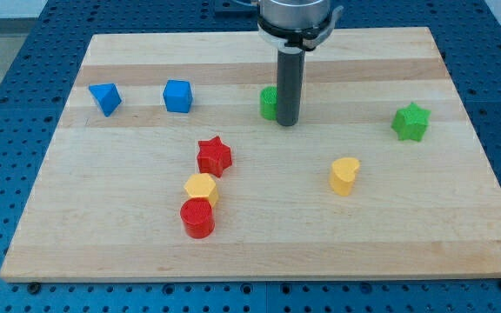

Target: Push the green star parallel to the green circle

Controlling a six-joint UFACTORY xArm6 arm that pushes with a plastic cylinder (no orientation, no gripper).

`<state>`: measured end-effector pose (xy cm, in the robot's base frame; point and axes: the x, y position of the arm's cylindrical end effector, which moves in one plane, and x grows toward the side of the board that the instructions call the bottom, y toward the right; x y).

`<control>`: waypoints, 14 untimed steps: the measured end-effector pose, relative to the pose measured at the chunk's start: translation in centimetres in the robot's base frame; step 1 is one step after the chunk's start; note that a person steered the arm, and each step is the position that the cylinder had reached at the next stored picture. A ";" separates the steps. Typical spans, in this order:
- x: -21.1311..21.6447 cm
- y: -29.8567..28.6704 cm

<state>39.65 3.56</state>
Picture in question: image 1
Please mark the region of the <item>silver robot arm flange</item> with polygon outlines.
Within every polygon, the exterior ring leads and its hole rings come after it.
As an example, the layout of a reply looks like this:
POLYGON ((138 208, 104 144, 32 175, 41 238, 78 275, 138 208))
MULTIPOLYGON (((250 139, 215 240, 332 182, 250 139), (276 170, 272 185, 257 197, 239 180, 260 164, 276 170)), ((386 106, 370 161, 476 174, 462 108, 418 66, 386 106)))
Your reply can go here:
POLYGON ((285 54, 316 49, 344 13, 330 0, 261 0, 257 7, 259 36, 285 54))

